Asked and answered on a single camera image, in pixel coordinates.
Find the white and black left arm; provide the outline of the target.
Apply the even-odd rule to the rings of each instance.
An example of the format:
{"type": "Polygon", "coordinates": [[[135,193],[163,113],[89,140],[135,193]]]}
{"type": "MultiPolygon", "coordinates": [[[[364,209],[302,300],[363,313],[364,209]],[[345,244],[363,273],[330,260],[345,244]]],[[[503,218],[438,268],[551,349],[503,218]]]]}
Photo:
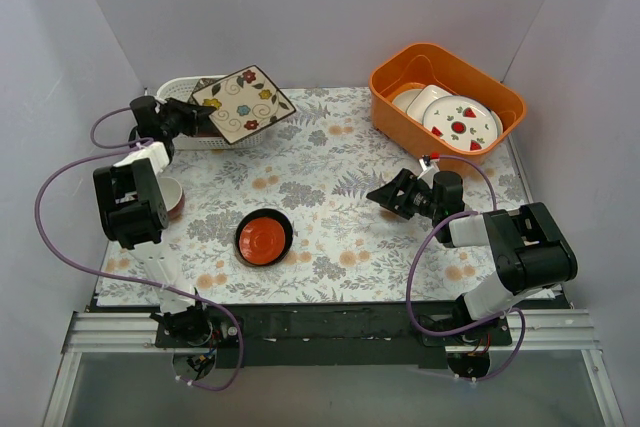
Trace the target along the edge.
{"type": "Polygon", "coordinates": [[[154,96],[134,99],[130,110],[139,136],[136,148],[93,173],[101,224],[107,238],[142,266],[159,300],[160,312],[152,318],[171,338],[200,347],[211,341],[214,328],[206,307],[194,298],[196,289],[162,243],[170,215],[158,177],[173,159],[173,139],[195,136],[208,113],[174,98],[154,96]]]}

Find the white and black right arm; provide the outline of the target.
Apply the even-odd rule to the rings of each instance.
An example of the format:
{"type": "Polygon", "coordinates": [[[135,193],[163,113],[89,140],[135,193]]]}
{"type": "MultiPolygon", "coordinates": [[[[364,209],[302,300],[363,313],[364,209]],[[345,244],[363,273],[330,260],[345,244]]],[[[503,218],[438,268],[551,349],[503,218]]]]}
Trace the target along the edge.
{"type": "Polygon", "coordinates": [[[463,179],[455,172],[437,172],[427,183],[403,169],[366,198],[404,219],[420,215],[432,221],[433,229],[409,270],[407,314],[413,328],[423,335],[455,336],[471,345],[486,336],[489,322],[522,299],[574,279],[578,263],[543,203],[530,203],[511,211],[475,213],[466,208],[463,194],[463,179]],[[426,323],[413,310],[411,292],[417,264],[432,240],[447,248],[489,247],[494,272],[458,297],[450,318],[426,323]]]}

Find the dark square patterned plate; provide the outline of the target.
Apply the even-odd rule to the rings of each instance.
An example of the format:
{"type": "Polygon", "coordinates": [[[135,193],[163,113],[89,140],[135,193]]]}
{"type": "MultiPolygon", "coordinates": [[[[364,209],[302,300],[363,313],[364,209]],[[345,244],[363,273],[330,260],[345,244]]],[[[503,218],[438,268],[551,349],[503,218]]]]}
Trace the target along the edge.
{"type": "Polygon", "coordinates": [[[196,105],[197,101],[195,99],[195,94],[197,92],[199,92],[200,90],[215,84],[218,81],[219,81],[219,78],[217,78],[217,77],[203,77],[203,78],[200,78],[196,82],[196,84],[195,84],[195,86],[194,86],[194,88],[193,88],[193,90],[192,90],[192,92],[191,92],[191,94],[190,94],[190,96],[188,98],[188,103],[196,105]]]}

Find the cream square flower plate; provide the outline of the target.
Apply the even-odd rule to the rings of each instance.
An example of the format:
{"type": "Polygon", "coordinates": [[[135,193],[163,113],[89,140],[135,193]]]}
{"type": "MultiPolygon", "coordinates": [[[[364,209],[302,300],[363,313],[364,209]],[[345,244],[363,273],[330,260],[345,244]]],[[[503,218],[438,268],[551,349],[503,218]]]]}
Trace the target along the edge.
{"type": "Polygon", "coordinates": [[[261,132],[296,112],[294,104],[257,65],[219,79],[195,94],[196,105],[217,107],[210,116],[229,144],[261,132]]]}

